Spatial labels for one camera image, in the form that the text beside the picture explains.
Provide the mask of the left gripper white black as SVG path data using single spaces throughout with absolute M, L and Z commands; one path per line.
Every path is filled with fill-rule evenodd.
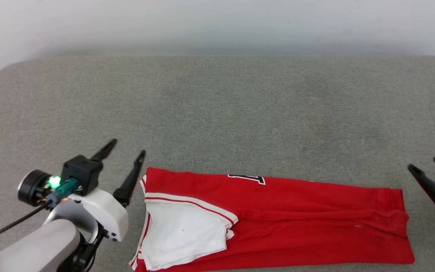
M 111 154 L 116 143 L 117 139 L 113 138 L 90 159 L 103 161 Z M 67 220 L 73 223 L 79 231 L 89 234 L 89 243 L 95 243 L 99 235 L 114 241 L 122 241 L 128 231 L 126 207 L 131 203 L 145 157 L 146 151 L 142 150 L 126 179 L 119 188 L 114 190 L 113 195 L 95 188 L 86 196 L 80 196 L 76 192 L 62 196 L 58 204 L 53 204 L 49 208 L 50 214 L 43 224 L 59 219 Z M 59 176 L 52 176 L 38 169 L 33 170 L 20 182 L 18 199 L 36 207 L 65 183 L 66 181 Z

